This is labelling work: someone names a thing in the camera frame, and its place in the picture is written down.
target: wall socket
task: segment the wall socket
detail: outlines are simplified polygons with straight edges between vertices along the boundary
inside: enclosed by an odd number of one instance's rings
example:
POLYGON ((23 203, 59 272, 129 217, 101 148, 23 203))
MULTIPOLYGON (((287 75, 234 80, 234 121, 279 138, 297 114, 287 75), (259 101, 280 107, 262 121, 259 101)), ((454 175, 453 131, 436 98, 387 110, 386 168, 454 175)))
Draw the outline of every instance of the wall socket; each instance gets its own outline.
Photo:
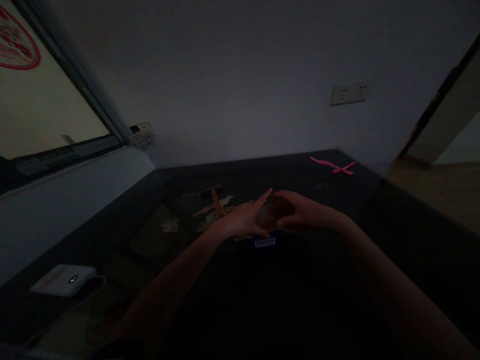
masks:
POLYGON ((141 131, 129 136, 128 140, 130 140, 130 144, 135 145, 139 149, 143 148, 145 145, 150 144, 151 142, 151 140, 145 135, 143 135, 141 131))
POLYGON ((371 87, 371 81, 335 86, 331 94, 330 106, 364 102, 371 87))
POLYGON ((155 131, 152 125, 149 122, 140 122, 137 124, 140 132, 145 135, 147 138, 152 138, 155 136, 155 131))

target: pink ribbon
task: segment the pink ribbon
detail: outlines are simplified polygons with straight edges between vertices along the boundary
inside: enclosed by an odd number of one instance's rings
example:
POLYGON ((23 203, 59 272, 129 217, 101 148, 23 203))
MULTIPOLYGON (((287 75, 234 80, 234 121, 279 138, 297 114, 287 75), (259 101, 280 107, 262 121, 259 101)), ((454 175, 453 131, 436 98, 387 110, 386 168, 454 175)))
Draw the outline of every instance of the pink ribbon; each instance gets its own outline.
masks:
POLYGON ((349 163, 345 167, 338 167, 337 165, 332 164, 330 161, 317 160, 316 158, 311 157, 311 156, 310 156, 310 159, 312 159, 314 162, 316 162, 318 164, 327 165, 327 166, 330 166, 330 167, 334 168, 333 169, 334 174, 342 172, 342 173, 347 174, 347 175, 352 175, 353 172, 350 171, 350 170, 347 170, 347 169, 357 163, 356 161, 354 161, 354 162, 349 163))

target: orange stick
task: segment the orange stick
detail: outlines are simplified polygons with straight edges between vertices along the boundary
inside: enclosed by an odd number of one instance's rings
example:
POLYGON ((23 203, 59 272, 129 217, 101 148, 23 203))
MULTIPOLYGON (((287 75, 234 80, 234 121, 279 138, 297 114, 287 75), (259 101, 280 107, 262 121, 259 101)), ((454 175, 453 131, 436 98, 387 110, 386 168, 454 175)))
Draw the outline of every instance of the orange stick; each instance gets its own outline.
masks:
POLYGON ((224 209, 220 205, 219 198, 217 197, 217 192, 215 190, 211 191, 211 197, 213 198, 213 203, 215 204, 216 216, 221 219, 224 217, 224 209))

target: wooden floor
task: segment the wooden floor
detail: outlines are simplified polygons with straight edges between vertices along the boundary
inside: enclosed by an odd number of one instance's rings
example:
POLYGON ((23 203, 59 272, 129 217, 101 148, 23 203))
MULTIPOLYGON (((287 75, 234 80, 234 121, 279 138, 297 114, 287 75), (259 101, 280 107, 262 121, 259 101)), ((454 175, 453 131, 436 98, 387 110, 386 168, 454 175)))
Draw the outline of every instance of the wooden floor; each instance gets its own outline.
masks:
POLYGON ((386 178, 480 235, 480 164, 425 169, 397 160, 386 178))

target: person's left hand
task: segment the person's left hand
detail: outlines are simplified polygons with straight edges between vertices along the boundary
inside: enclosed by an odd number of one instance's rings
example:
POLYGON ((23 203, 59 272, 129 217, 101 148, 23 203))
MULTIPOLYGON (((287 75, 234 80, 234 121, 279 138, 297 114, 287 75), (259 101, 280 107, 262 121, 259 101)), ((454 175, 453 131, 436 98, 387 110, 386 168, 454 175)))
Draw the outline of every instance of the person's left hand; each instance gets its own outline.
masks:
POLYGON ((270 188, 266 193, 260 196, 257 201, 238 205, 228 215, 215 221, 211 228, 221 232, 225 239, 232 236, 249 234, 268 238, 269 233, 258 227, 255 223, 255 219, 257 218, 260 208, 265 201, 267 201, 271 192, 272 189, 270 188))

